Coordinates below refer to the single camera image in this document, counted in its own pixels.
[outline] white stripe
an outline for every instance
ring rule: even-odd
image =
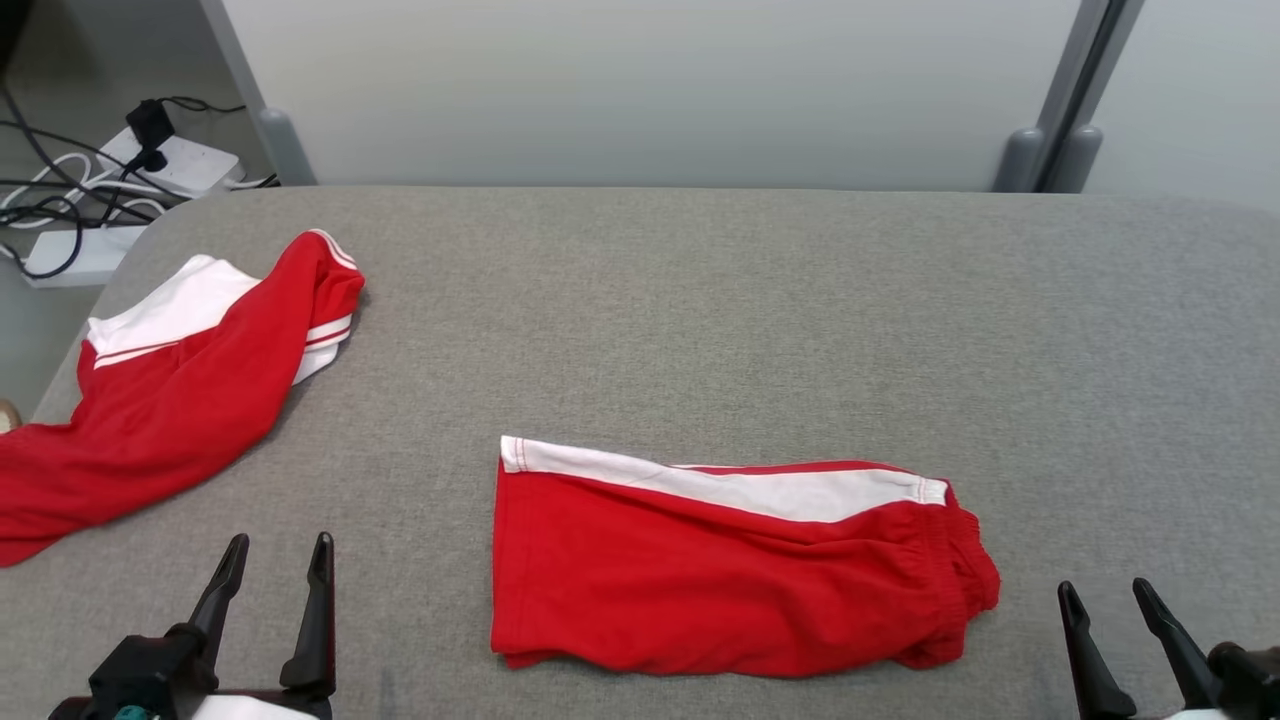
[[[344,331],[351,327],[351,315],[346,318],[338,318],[337,320],[330,320],[323,325],[316,325],[307,331],[307,342],[312,340],[319,340],[326,334],[333,334],[338,331]]]
[[[178,345],[178,341],[166,342],[164,345],[157,345],[155,347],[145,347],[142,350],[134,350],[133,352],[122,352],[119,355],[113,355],[110,357],[100,357],[93,361],[93,369],[105,368],[108,365],[115,365],[116,363],[124,363],[125,360],[133,360],[134,357],[141,357],[148,352],[155,352],[156,350],[164,350],[165,347],[173,347]]]
[[[797,523],[835,523],[891,502],[946,505],[947,484],[897,470],[713,475],[616,455],[503,436],[508,473],[573,475]]]
[[[324,238],[324,241],[329,245],[329,254],[333,255],[333,259],[339,265],[342,265],[344,268],[348,268],[348,269],[352,269],[352,270],[358,269],[358,268],[356,268],[356,259],[352,258],[351,255],[347,255],[347,252],[344,252],[343,249],[338,246],[338,241],[334,240],[332,234],[326,233],[326,232],[324,232],[323,229],[319,229],[319,228],[312,228],[312,229],[310,229],[307,232],[314,232],[314,233],[316,233],[316,234],[319,234],[320,237]]]

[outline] clothing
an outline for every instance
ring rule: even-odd
[[[91,318],[70,423],[0,436],[0,566],[239,457],[289,387],[333,363],[364,284],[328,233],[307,231],[261,282],[197,255],[129,310]]]
[[[668,466],[502,438],[492,647],[511,667],[805,676],[964,652],[1000,575],[946,480],[854,460]]]

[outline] folded red shorts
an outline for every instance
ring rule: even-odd
[[[964,652],[1000,574],[946,480],[671,466],[503,437],[492,647],[511,667],[796,678]]]

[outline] power strip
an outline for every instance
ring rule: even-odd
[[[244,179],[239,158],[216,147],[173,136],[161,142],[159,150],[168,164],[154,173],[137,170],[136,174],[179,195],[204,197],[211,192],[227,192],[230,183]],[[102,146],[102,152],[120,160],[133,159],[141,151],[142,146],[129,128],[124,128]],[[104,169],[120,170],[119,164],[102,155],[97,156],[97,161]]]
[[[143,227],[119,228],[92,228],[86,229],[79,255],[76,261],[61,273],[33,281],[27,278],[31,287],[79,287],[88,284],[106,284],[111,279],[111,273],[119,266],[124,254],[133,247],[134,241],[142,234]],[[36,245],[31,249],[31,255],[23,260],[27,270],[33,274],[47,273],[67,261],[76,247],[76,231],[49,231],[40,233]]]

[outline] gray cushion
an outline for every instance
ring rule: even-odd
[[[1066,717],[1068,578],[1148,712],[1179,703],[1134,575],[1206,647],[1280,641],[1274,215],[1097,196],[273,190],[166,215],[95,314],[195,252],[262,275],[310,227],[369,278],[338,361],[221,475],[0,571],[5,716],[44,716],[123,635],[184,620],[238,532],[253,544],[224,687],[274,684],[328,529],[343,717]],[[44,420],[77,401],[74,355]],[[928,671],[509,671],[488,647],[502,433],[950,478],[1001,605],[964,659]]]

